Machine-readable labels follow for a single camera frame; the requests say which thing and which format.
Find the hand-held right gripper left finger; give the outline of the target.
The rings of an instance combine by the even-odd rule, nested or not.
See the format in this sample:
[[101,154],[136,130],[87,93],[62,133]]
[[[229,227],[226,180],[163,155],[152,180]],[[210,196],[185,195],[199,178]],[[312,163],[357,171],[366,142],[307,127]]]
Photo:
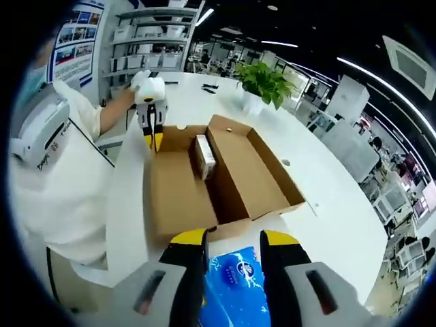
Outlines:
[[112,326],[197,326],[208,269],[208,230],[176,235],[156,262],[114,288]]

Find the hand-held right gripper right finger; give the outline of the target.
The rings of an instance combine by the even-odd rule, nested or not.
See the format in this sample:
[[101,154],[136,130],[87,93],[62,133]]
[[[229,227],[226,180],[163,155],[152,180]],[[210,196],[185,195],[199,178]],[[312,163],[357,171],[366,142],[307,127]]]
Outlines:
[[264,291],[272,326],[370,326],[356,290],[322,262],[312,262],[296,238],[260,232]]

